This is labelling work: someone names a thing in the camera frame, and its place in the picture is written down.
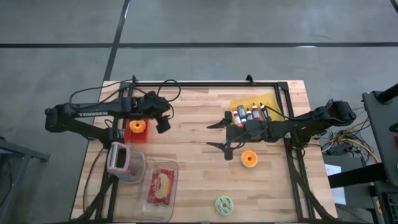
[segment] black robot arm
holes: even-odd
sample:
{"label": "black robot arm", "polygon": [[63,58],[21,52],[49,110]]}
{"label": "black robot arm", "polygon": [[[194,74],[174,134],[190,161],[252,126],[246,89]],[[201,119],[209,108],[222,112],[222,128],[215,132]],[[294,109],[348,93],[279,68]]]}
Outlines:
{"label": "black robot arm", "polygon": [[100,103],[65,103],[45,110],[45,128],[53,133],[71,131],[81,134],[87,139],[99,139],[105,149],[122,136],[114,128],[99,128],[75,118],[94,116],[117,116],[122,119],[140,120],[156,119],[159,133],[170,129],[169,117],[163,115],[170,109],[170,103],[164,97],[159,97],[154,91],[142,97],[124,97],[111,102]]}
{"label": "black robot arm", "polygon": [[248,120],[243,128],[232,124],[232,114],[226,111],[222,122],[208,127],[225,126],[226,143],[207,142],[207,144],[221,149],[226,160],[231,160],[233,150],[243,147],[246,142],[276,142],[281,138],[288,138],[291,146],[303,148],[312,136],[324,132],[330,126],[350,125],[355,118],[356,115],[347,102],[333,100],[325,106],[286,121]]}

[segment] butcher block tabletop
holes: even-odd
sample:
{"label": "butcher block tabletop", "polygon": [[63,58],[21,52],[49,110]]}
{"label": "butcher block tabletop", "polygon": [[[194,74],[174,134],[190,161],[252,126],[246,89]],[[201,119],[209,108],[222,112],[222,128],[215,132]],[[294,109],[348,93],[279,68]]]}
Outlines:
{"label": "butcher block tabletop", "polygon": [[[310,111],[304,82],[301,80],[284,82],[289,84],[294,114],[298,116]],[[105,99],[118,88],[119,84],[103,88],[99,100]],[[157,90],[157,87],[140,89],[150,91]],[[134,93],[136,96],[142,96],[138,91]],[[172,99],[177,93],[177,87],[163,87],[159,95]],[[224,129],[206,129],[206,127],[223,118],[224,112],[229,110],[230,100],[265,93],[274,93],[273,87],[182,87],[179,98],[171,102],[175,111],[174,118],[170,120],[171,129],[158,134],[155,128],[156,122],[150,121],[147,142],[127,144],[131,149],[143,152],[147,159],[170,160],[178,164],[177,191],[170,222],[297,221],[283,140],[276,143],[246,143],[243,148],[234,151],[234,158],[231,161],[224,160],[220,149],[206,144],[206,142],[225,142]],[[284,99],[282,94],[282,104],[286,114]],[[107,116],[97,117],[94,121],[95,126],[106,128],[105,119],[113,120]],[[88,144],[71,218],[83,213],[83,189],[90,167],[101,149],[102,144],[97,140]],[[240,155],[245,150],[257,153],[259,162],[255,167],[249,169],[242,165]],[[304,161],[310,189],[326,210],[337,217],[321,150],[318,146],[310,145],[305,152]],[[93,168],[87,186],[85,207],[100,189],[106,153],[107,150],[101,151]],[[132,212],[140,197],[138,188],[137,184],[119,182],[114,222],[139,221]],[[108,212],[109,195],[110,190],[105,198],[104,217]],[[222,195],[228,196],[234,203],[234,210],[228,216],[219,215],[215,209],[215,200]],[[307,217],[302,192],[300,200],[304,216]]]}

